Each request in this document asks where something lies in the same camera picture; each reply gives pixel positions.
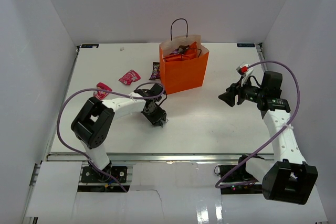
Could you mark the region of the silver snack packet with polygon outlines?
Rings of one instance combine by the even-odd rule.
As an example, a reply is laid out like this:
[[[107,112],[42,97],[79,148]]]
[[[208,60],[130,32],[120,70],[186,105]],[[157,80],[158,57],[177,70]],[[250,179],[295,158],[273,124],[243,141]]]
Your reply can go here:
[[[160,127],[164,127],[164,124],[166,124],[169,120],[166,119],[166,120],[159,120],[157,122],[155,122],[153,125],[154,126],[160,126]]]

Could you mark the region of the brown M&M's candy packet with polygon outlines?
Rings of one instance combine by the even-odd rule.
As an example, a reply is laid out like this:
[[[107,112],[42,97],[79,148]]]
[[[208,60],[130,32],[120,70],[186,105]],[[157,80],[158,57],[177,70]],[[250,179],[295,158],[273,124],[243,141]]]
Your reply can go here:
[[[160,79],[160,63],[152,62],[152,73],[149,80],[159,80]]]

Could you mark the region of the small pink snack packet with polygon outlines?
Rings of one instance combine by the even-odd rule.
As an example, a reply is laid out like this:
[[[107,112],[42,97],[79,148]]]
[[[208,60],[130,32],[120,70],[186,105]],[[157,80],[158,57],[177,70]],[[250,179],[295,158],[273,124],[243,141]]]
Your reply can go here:
[[[140,79],[140,75],[136,71],[131,69],[119,79],[119,82],[123,83],[126,86],[129,86],[131,83],[137,82]]]

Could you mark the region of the large pink Himalaya snack bag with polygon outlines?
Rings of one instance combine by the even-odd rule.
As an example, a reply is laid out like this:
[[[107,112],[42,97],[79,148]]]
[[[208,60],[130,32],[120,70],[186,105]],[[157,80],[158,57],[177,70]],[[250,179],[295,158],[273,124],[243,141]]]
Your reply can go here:
[[[104,100],[109,95],[109,91],[112,91],[108,85],[102,82],[97,83],[96,89],[97,90],[94,91],[93,96],[98,100]]]

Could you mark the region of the orange and cream chips bag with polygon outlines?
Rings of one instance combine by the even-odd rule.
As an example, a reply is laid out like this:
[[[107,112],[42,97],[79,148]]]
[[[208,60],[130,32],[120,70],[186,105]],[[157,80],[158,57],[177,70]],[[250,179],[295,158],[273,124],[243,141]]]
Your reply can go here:
[[[202,50],[200,48],[197,48],[197,42],[193,42],[191,45],[189,45],[189,49],[185,52],[183,55],[167,55],[164,56],[163,59],[165,62],[172,62],[172,61],[187,61],[192,60],[195,58],[198,58]]]

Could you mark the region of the purple candy packet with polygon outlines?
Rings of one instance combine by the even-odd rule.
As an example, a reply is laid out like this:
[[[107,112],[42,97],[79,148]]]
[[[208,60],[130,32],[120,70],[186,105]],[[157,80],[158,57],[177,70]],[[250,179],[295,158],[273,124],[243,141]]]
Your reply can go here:
[[[180,45],[179,47],[175,48],[170,53],[170,55],[183,55],[189,49],[189,47],[190,47],[189,45],[187,45],[187,46]]]

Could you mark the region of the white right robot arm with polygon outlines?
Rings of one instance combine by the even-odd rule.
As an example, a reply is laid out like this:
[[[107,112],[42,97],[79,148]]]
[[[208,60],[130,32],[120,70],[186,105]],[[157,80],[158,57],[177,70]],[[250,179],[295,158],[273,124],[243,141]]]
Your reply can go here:
[[[257,105],[268,129],[274,152],[274,162],[268,162],[257,153],[242,155],[237,166],[216,183],[224,189],[224,180],[237,171],[238,177],[247,182],[260,182],[266,200],[305,205],[318,178],[315,166],[308,165],[302,155],[291,126],[290,106],[282,99],[282,74],[264,72],[261,83],[252,85],[252,71],[246,67],[240,72],[238,82],[230,85],[219,99],[229,106],[250,101]]]

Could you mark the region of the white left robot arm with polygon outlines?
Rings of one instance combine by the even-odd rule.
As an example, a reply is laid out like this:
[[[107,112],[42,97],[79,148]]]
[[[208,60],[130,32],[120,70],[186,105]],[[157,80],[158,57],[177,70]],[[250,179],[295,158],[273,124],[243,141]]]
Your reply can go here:
[[[89,160],[94,164],[93,176],[101,182],[110,178],[110,160],[104,141],[113,120],[140,112],[153,126],[163,126],[167,122],[166,111],[157,104],[162,97],[155,98],[149,90],[140,89],[129,94],[128,98],[87,100],[71,124],[71,130],[81,141]]]

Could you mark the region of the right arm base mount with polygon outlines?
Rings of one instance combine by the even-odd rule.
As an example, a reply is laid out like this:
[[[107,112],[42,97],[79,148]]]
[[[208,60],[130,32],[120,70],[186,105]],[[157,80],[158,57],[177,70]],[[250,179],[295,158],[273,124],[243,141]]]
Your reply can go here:
[[[252,175],[243,171],[242,168],[234,171],[225,180],[225,183],[235,184],[242,183],[243,185],[231,186],[228,188],[221,189],[222,195],[249,195],[249,194],[262,194],[261,184],[257,183],[247,183],[250,180],[254,180]]]

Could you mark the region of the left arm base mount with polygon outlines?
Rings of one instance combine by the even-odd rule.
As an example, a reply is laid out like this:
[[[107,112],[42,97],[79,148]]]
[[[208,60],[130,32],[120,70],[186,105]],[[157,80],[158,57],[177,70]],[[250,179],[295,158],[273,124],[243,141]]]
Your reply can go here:
[[[112,175],[118,182],[88,165],[82,168],[78,190],[93,193],[126,193],[129,190],[126,166],[112,166],[103,171]]]

